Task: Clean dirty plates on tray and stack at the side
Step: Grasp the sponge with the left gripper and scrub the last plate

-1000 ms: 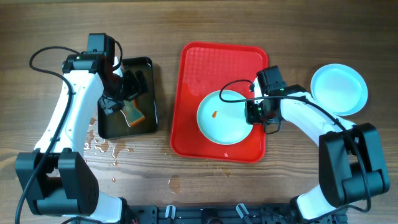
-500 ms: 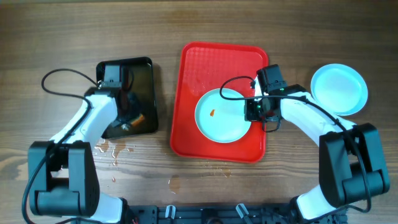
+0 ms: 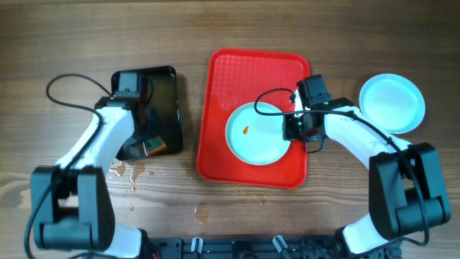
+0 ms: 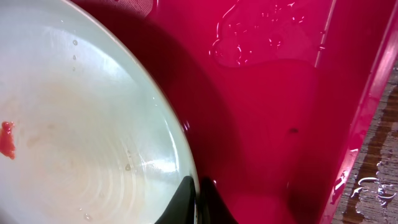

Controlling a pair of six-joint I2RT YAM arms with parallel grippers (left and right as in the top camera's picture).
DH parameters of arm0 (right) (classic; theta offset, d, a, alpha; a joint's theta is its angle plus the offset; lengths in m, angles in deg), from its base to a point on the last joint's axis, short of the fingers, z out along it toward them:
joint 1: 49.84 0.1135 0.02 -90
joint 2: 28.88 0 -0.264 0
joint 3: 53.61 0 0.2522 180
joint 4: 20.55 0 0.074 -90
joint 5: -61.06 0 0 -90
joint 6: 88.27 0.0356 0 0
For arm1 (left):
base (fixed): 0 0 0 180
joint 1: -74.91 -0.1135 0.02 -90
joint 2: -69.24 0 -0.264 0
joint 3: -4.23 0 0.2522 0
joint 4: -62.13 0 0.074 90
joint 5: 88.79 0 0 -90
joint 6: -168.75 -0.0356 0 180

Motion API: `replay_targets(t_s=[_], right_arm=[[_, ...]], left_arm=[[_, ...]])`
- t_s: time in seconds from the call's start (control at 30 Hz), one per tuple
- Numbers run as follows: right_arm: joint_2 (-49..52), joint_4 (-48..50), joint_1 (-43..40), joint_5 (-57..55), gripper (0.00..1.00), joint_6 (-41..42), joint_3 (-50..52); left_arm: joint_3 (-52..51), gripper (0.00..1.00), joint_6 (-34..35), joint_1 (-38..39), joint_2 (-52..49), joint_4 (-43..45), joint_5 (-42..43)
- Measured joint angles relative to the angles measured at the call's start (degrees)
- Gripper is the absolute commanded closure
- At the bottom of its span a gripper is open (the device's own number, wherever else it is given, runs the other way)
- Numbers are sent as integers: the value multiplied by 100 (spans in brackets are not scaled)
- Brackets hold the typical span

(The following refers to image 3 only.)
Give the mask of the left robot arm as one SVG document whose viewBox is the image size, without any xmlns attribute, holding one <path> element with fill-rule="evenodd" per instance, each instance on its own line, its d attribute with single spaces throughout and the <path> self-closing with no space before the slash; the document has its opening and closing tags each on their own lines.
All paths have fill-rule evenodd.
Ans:
<svg viewBox="0 0 460 259">
<path fill-rule="evenodd" d="M 157 258 L 142 229 L 116 223 L 106 185 L 112 161 L 135 131 L 134 97 L 103 97 L 73 149 L 54 166 L 37 167 L 30 178 L 32 213 L 24 251 L 75 250 L 82 258 Z"/>
</svg>

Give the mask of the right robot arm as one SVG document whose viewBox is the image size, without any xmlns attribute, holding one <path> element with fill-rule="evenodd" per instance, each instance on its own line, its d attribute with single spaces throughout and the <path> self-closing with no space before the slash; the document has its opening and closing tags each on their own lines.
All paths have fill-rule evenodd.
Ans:
<svg viewBox="0 0 460 259">
<path fill-rule="evenodd" d="M 291 140 L 334 140 L 369 171 L 369 212 L 336 232 L 334 255 L 360 258 L 401 242 L 424 246 L 429 230 L 447 223 L 451 206 L 437 150 L 383 132 L 346 99 L 302 99 L 285 115 Z"/>
</svg>

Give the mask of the light blue plate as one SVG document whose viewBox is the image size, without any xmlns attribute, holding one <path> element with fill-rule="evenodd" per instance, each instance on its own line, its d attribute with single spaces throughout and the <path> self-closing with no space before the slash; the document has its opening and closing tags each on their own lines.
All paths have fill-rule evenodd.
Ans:
<svg viewBox="0 0 460 259">
<path fill-rule="evenodd" d="M 373 76 L 364 83 L 359 92 L 359 107 L 372 124 L 392 134 L 414 130 L 426 113 L 418 87 L 392 73 Z"/>
<path fill-rule="evenodd" d="M 265 102 L 243 104 L 229 117 L 225 127 L 230 151 L 250 165 L 269 165 L 283 157 L 290 141 L 283 139 L 280 110 Z"/>
</svg>

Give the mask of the light blue plate top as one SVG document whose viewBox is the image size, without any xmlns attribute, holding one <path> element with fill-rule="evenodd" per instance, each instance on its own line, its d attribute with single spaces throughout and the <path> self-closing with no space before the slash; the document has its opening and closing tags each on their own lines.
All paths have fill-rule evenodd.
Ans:
<svg viewBox="0 0 460 259">
<path fill-rule="evenodd" d="M 283 157 L 290 141 L 283 139 L 280 110 L 265 102 L 243 104 L 229 117 L 225 127 L 230 151 L 250 165 L 269 165 Z"/>
</svg>

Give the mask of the orange green sponge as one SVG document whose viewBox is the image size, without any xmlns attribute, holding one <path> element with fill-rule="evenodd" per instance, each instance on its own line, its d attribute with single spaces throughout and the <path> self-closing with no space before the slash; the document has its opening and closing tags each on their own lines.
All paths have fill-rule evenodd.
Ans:
<svg viewBox="0 0 460 259">
<path fill-rule="evenodd" d="M 148 139 L 148 141 L 143 142 L 144 152 L 147 156 L 154 156 L 158 153 L 161 153 L 167 148 L 165 141 L 161 136 L 156 136 Z"/>
</svg>

